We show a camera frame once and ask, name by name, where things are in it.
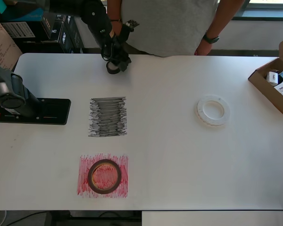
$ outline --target black box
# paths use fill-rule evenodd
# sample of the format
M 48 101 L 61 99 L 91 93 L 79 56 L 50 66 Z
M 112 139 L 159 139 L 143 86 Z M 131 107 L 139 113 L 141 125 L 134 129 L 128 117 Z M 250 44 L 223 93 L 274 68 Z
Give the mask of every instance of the black box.
M 23 41 L 49 40 L 56 15 L 33 4 L 17 3 L 0 14 L 0 23 L 18 44 Z
M 74 46 L 64 22 L 56 21 L 49 41 L 23 42 L 18 45 L 24 53 L 74 53 Z
M 83 53 L 82 49 L 84 48 L 84 44 L 77 28 L 75 18 L 73 16 L 57 15 L 56 21 L 63 21 L 65 23 L 71 41 L 75 47 L 75 53 Z

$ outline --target cable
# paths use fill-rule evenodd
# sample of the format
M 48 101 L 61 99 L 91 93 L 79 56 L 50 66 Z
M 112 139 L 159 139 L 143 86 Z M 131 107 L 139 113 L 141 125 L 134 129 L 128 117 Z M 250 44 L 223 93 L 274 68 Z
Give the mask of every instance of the cable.
M 106 214 L 106 213 L 113 213 L 114 215 L 116 215 L 116 216 L 118 216 L 119 218 L 121 218 L 121 215 L 119 215 L 118 213 L 113 212 L 113 211 L 106 211 L 106 212 L 103 212 L 103 213 L 101 213 L 101 214 L 99 215 L 99 218 L 100 218 L 101 216 L 103 216 L 104 214 Z
M 1 225 L 3 224 L 3 222 L 5 221 L 6 215 L 7 215 L 7 211 L 5 210 L 4 218 L 3 218 L 3 220 L 2 220 L 2 222 L 1 222 L 1 224 L 0 224 L 0 226 L 1 226 Z
M 26 219 L 26 218 L 28 218 L 28 217 L 33 216 L 33 215 L 37 215 L 37 214 L 41 214 L 41 213 L 46 213 L 46 212 L 47 212 L 47 211 L 42 211 L 42 212 L 37 212 L 37 213 L 33 213 L 33 214 L 30 214 L 30 215 L 27 215 L 26 217 L 23 217 L 23 218 L 21 218 L 21 219 L 19 219 L 19 220 L 16 220 L 16 221 L 14 221 L 14 222 L 11 222 L 11 223 L 9 223 L 9 224 L 6 225 L 6 226 L 13 225 L 13 224 L 16 223 L 16 222 L 19 222 L 19 221 L 21 221 L 21 220 L 24 220 L 24 219 Z

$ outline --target red scribbled square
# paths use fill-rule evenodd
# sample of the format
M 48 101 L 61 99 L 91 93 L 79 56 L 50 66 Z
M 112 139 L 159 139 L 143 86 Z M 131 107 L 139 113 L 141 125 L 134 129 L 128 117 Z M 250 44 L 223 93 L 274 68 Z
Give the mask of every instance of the red scribbled square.
M 110 159 L 121 169 L 122 179 L 117 189 L 109 194 L 98 194 L 88 185 L 87 177 L 91 166 L 99 160 Z M 77 194 L 84 198 L 125 198 L 128 195 L 128 155 L 96 154 L 80 158 Z

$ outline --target open cardboard box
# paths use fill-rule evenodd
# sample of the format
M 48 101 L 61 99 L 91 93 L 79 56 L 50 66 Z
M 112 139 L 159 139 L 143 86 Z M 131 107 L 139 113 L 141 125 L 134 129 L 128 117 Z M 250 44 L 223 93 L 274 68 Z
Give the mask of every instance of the open cardboard box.
M 279 45 L 279 56 L 279 58 L 255 70 L 249 77 L 249 81 L 283 114 L 282 94 L 266 81 L 267 72 L 271 70 L 283 71 L 283 41 Z

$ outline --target wristwatch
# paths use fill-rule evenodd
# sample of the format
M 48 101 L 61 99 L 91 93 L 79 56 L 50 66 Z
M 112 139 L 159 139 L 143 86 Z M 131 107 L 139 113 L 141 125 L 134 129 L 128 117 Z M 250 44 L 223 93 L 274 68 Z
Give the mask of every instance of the wristwatch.
M 213 43 L 215 43 L 215 42 L 217 42 L 217 41 L 219 40 L 219 36 L 216 37 L 216 38 L 213 38 L 213 39 L 209 39 L 209 38 L 207 37 L 207 34 L 205 33 L 202 39 L 203 39 L 204 41 L 208 42 L 209 44 L 213 44 Z

